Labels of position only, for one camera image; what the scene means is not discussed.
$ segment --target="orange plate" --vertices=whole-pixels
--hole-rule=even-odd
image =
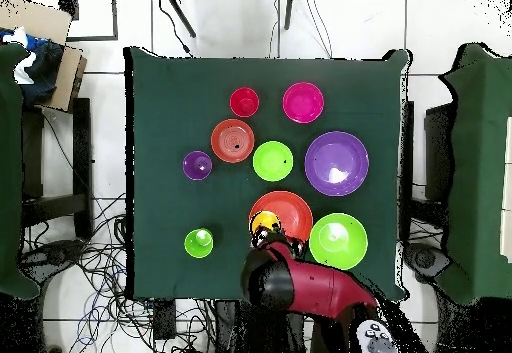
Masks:
[[[289,191],[272,191],[261,196],[249,214],[249,220],[259,211],[275,213],[281,221],[284,232],[289,237],[302,241],[309,238],[313,228],[313,214],[308,204],[300,196]]]
[[[241,162],[254,148],[254,133],[245,122],[226,119],[214,128],[211,144],[219,159],[228,163]]]

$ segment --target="green tablecloth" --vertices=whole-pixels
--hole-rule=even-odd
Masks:
[[[512,298],[512,265],[500,255],[512,59],[467,44],[443,78],[456,100],[457,117],[451,133],[455,171],[446,245],[454,263],[440,274],[439,284],[464,304],[478,297]]]
[[[273,190],[292,191],[310,205],[314,220],[331,212],[353,215],[365,226],[369,247],[353,273],[370,279],[390,299],[395,285],[400,74],[408,54],[387,60],[166,59],[131,48],[134,94],[134,296],[137,298],[242,297],[240,273],[248,253],[248,214]],[[316,84],[325,108],[311,124],[297,124],[282,110],[286,89]],[[213,128],[234,118],[231,93],[241,87],[259,95],[258,112],[245,119],[256,147],[284,142],[294,154],[292,172],[268,183],[254,173],[252,155],[237,164],[220,161],[210,147]],[[346,197],[317,192],[304,174],[311,142],[327,131],[347,131],[365,144],[370,159],[363,185]],[[203,150],[214,169],[204,181],[182,172],[184,156]],[[186,234],[199,227],[214,235],[204,259],[187,255]]]
[[[39,294],[37,284],[24,277],[16,266],[22,235],[23,96],[13,70],[27,56],[19,44],[0,47],[0,292],[21,299]]]

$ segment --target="green plate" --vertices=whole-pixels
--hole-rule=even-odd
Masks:
[[[279,141],[267,141],[254,152],[252,165],[265,181],[281,181],[293,168],[292,151]]]
[[[311,230],[309,249],[318,263],[347,270],[361,262],[368,248],[363,225],[345,213],[331,213]]]
[[[185,250],[194,258],[204,258],[213,249],[213,236],[206,228],[191,231],[185,237]]]

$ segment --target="purple bowl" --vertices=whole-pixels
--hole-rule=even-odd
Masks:
[[[361,141],[346,132],[317,137],[304,162],[311,185],[326,196],[346,196],[363,183],[368,173],[368,152]]]
[[[183,159],[183,172],[191,180],[204,180],[212,171],[212,160],[204,152],[190,152]]]

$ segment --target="tiled floor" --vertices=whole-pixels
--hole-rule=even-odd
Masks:
[[[50,5],[51,0],[39,0]],[[176,30],[196,57],[277,57],[277,30],[272,50],[269,41],[277,17],[275,0],[180,0],[182,9],[197,32],[191,39],[173,12],[169,2],[162,7],[176,23]],[[413,63],[408,80],[409,99],[415,102],[414,130],[414,195],[424,195],[424,132],[421,124],[426,109],[451,101],[448,89],[437,78],[451,68],[458,47],[465,42],[485,42],[497,53],[512,53],[512,12],[510,0],[315,0],[329,31],[332,55],[349,59],[378,59],[390,49],[408,48]],[[70,35],[111,35],[112,18],[109,0],[82,0],[80,26],[72,26]],[[91,99],[93,129],[94,195],[98,199],[95,215],[126,191],[125,182],[125,98],[122,48],[144,47],[162,56],[185,56],[173,33],[170,20],[160,12],[158,0],[116,0],[117,41],[81,41],[70,46],[81,48],[88,59],[80,96]],[[285,31],[286,0],[281,0],[281,58],[326,58],[308,8],[308,0],[294,0],[291,27]],[[309,0],[315,12],[315,3]],[[322,24],[316,17],[323,32]],[[71,120],[68,115],[46,111],[69,157],[72,156]],[[72,189],[70,168],[49,129],[44,136],[45,195],[69,193]],[[116,202],[106,214],[125,211]],[[42,227],[32,229],[32,235]],[[51,222],[51,230],[43,241],[73,238],[69,217]],[[109,243],[107,229],[95,239]],[[414,328],[433,350],[437,333],[437,306],[433,291],[420,285],[411,271],[404,269],[403,283],[410,298],[401,306]],[[81,353],[152,353],[141,340],[131,337],[133,329],[123,332],[113,321],[97,322],[98,327],[85,327],[82,340],[76,344],[80,320],[90,310],[93,289],[81,270],[73,268],[55,277],[47,292],[44,307],[45,330],[49,344],[61,345],[67,352],[79,353],[86,343],[87,330],[97,330],[98,340]],[[194,308],[192,300],[178,303],[179,311]],[[182,316],[187,324],[193,311]],[[306,324],[310,338],[311,324]],[[143,333],[152,342],[151,333]],[[206,347],[206,338],[196,346]],[[157,342],[164,350],[163,342]],[[172,345],[165,344],[169,353]]]

